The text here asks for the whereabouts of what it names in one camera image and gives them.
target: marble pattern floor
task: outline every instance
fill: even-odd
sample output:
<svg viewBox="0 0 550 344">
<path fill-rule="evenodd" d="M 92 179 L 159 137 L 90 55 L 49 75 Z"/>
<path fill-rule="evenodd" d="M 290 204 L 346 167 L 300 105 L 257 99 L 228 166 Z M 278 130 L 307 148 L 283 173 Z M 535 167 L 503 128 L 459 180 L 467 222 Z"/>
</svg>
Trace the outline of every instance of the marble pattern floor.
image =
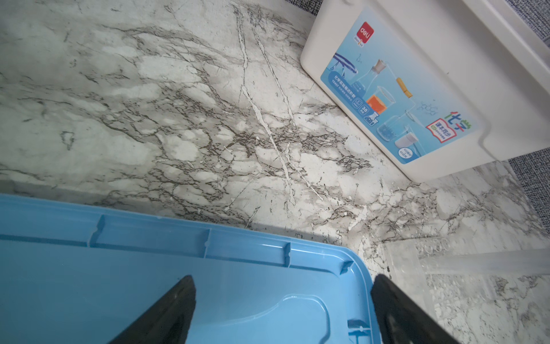
<svg viewBox="0 0 550 344">
<path fill-rule="evenodd" d="M 408 239 L 550 246 L 507 162 L 409 181 L 302 70 L 314 17 L 283 0 L 7 1 L 0 18 L 2 192 L 342 245 L 373 276 Z M 426 278 L 461 342 L 550 340 L 548 277 L 491 276 L 483 299 Z"/>
</svg>

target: blue plastic lid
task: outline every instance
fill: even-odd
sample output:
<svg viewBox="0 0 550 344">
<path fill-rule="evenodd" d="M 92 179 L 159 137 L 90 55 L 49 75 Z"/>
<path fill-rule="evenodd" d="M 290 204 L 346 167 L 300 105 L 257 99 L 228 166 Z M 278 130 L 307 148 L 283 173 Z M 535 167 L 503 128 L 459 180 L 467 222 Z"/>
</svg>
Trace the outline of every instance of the blue plastic lid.
<svg viewBox="0 0 550 344">
<path fill-rule="evenodd" d="M 186 275 L 186 343 L 381 343 L 347 248 L 0 195 L 0 261 L 6 343 L 107 343 Z"/>
</svg>

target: beaker illustration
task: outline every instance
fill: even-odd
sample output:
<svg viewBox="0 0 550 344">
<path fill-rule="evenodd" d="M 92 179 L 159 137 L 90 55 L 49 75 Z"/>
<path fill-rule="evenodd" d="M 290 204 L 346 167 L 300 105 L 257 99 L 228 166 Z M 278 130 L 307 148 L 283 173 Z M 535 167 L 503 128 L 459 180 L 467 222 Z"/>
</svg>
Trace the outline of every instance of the beaker illustration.
<svg viewBox="0 0 550 344">
<path fill-rule="evenodd" d="M 378 114 L 382 114 L 394 103 L 393 96 L 381 86 L 376 87 L 376 92 L 367 100 L 367 104 Z"/>
<path fill-rule="evenodd" d="M 384 70 L 385 67 L 386 67 L 385 62 L 382 61 L 382 60 L 378 60 L 378 62 L 376 62 L 376 64 L 374 66 L 372 66 L 372 68 L 367 73 L 365 73 L 363 75 L 361 75 L 361 74 L 355 75 L 350 80 L 349 83 L 353 84 L 353 83 L 358 83 L 359 81 L 361 81 L 362 85 L 367 85 L 367 87 L 363 86 L 365 88 L 365 93 L 367 93 L 369 91 L 369 88 L 371 87 L 372 83 L 376 79 L 376 77 L 380 74 L 381 71 Z"/>
<path fill-rule="evenodd" d="M 417 123 L 422 127 L 424 126 L 419 119 L 416 118 L 416 116 L 414 116 L 410 111 L 406 111 L 401 116 L 391 117 L 389 120 L 382 123 L 376 131 L 382 139 L 391 141 L 409 132 L 412 122 Z"/>
<path fill-rule="evenodd" d="M 340 73 L 342 77 L 345 78 L 346 70 L 352 75 L 357 74 L 357 68 L 351 63 L 347 58 L 343 57 L 339 53 L 335 53 L 331 60 L 330 70 Z"/>
<path fill-rule="evenodd" d="M 416 135 L 412 132 L 412 130 L 408 130 L 408 133 L 395 140 L 394 143 L 397 148 L 405 148 L 410 147 L 417 142 L 418 138 L 416 137 Z"/>
</svg>

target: deli logo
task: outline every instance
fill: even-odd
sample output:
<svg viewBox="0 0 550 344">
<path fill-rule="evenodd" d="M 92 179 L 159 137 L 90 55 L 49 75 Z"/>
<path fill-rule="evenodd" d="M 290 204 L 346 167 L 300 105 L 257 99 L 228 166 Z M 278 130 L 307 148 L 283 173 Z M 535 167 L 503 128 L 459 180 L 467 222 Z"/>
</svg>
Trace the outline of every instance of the deli logo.
<svg viewBox="0 0 550 344">
<path fill-rule="evenodd" d="M 354 39 L 358 45 L 363 46 L 374 33 L 374 29 L 367 22 L 364 22 Z"/>
</svg>

